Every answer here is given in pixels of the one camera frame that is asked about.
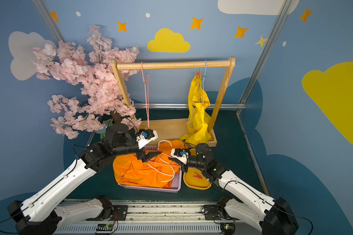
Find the pink wire hanger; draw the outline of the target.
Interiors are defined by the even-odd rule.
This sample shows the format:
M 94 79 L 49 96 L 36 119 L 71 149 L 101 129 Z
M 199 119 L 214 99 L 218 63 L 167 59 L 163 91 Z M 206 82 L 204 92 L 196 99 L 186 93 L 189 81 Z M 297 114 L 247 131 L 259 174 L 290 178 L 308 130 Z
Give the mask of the pink wire hanger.
M 147 126 L 150 128 L 150 107 L 149 107 L 149 74 L 144 75 L 144 66 L 143 62 L 141 62 L 141 73 L 144 84 L 144 92 L 145 92 L 145 109 L 147 114 Z
M 150 159 L 150 162 L 160 163 L 160 164 L 170 164 L 177 165 L 175 162 L 169 160 L 171 155 L 171 150 L 178 147 L 181 141 L 160 141 L 158 145 L 158 151 L 162 153 L 156 157 Z

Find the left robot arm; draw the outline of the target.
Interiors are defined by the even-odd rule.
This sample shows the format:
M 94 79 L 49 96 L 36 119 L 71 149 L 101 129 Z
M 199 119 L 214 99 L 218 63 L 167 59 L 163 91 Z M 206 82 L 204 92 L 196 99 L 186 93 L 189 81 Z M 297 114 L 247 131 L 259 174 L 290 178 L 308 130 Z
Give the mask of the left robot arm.
M 107 165 L 117 156 L 135 154 L 147 162 L 160 152 L 144 151 L 144 147 L 156 140 L 158 134 L 152 129 L 140 129 L 135 136 L 128 126 L 116 123 L 106 129 L 106 136 L 87 147 L 77 159 L 57 178 L 25 201 L 14 201 L 8 206 L 11 218 L 16 222 L 20 235 L 52 235 L 61 227 L 91 218 L 110 220 L 114 218 L 113 204 L 105 196 L 73 206 L 60 206 L 71 192 Z

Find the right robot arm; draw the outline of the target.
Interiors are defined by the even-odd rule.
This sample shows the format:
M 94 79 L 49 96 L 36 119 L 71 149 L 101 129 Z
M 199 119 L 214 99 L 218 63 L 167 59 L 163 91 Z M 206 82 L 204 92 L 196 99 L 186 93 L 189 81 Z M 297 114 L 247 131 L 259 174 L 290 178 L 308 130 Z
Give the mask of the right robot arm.
M 210 183 L 233 194 L 233 198 L 224 197 L 217 204 L 230 218 L 239 219 L 264 235 L 294 235 L 298 231 L 299 224 L 286 200 L 275 200 L 244 182 L 215 160 L 207 144 L 174 148 L 169 159 L 184 172 L 189 168 L 200 170 Z

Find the yellow shorts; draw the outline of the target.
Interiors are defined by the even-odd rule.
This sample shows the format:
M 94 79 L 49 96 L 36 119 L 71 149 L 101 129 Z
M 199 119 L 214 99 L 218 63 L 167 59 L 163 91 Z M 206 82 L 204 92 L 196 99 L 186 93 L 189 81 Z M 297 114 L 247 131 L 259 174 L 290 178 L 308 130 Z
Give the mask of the yellow shorts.
M 203 89 L 201 74 L 197 74 L 191 81 L 188 94 L 189 117 L 186 125 L 188 133 L 179 140 L 193 145 L 207 143 L 210 140 L 208 124 L 211 116 L 206 112 L 209 106 L 210 100 Z

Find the yellow plastic tray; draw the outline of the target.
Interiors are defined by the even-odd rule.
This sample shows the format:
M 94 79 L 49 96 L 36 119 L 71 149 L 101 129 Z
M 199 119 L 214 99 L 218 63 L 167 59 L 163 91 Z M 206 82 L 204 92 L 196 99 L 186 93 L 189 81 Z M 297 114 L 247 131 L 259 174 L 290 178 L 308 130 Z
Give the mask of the yellow plastic tray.
M 203 176 L 202 180 L 197 180 L 192 177 L 194 172 L 199 173 L 203 176 L 202 172 L 196 168 L 189 168 L 187 173 L 183 174 L 184 184 L 194 190 L 205 191 L 211 187 L 211 183 Z

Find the green plant decoration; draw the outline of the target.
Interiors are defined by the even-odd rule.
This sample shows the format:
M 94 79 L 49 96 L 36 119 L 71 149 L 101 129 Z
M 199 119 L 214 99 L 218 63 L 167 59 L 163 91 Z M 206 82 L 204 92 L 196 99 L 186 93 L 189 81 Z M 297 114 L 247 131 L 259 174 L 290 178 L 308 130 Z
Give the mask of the green plant decoration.
M 113 125 L 113 119 L 108 119 L 103 121 L 103 129 L 95 131 L 97 135 L 99 135 L 100 139 L 103 139 L 106 136 L 106 129 Z

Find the pink cherry blossom tree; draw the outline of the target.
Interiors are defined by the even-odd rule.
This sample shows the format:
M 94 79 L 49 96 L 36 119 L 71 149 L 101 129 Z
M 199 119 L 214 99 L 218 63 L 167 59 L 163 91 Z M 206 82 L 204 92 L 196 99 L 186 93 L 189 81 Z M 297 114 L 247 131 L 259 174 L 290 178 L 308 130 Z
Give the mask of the pink cherry blossom tree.
M 119 79 L 113 73 L 111 61 L 120 63 L 135 62 L 140 53 L 137 46 L 123 50 L 112 46 L 112 39 L 103 36 L 97 25 L 89 26 L 87 42 L 93 46 L 89 54 L 82 46 L 59 41 L 58 48 L 45 44 L 43 48 L 33 48 L 33 64 L 36 76 L 41 80 L 55 79 L 81 86 L 81 94 L 87 102 L 81 103 L 76 97 L 67 98 L 53 95 L 47 102 L 53 113 L 63 112 L 62 116 L 52 118 L 51 127 L 57 134 L 75 139 L 81 131 L 95 132 L 104 125 L 99 117 L 116 113 L 123 117 L 123 124 L 130 129 L 138 128 L 141 120 L 134 117 L 136 109 L 132 103 L 125 104 L 120 91 Z

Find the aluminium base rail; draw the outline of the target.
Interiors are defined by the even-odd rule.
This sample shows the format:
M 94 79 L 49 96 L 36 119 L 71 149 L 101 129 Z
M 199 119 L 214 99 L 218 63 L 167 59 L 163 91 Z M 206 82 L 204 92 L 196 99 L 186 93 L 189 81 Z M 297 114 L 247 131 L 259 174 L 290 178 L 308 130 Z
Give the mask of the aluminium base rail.
M 236 199 L 223 202 L 114 201 L 109 220 L 85 219 L 57 229 L 57 235 L 224 233 L 236 223 L 262 231 L 264 213 Z

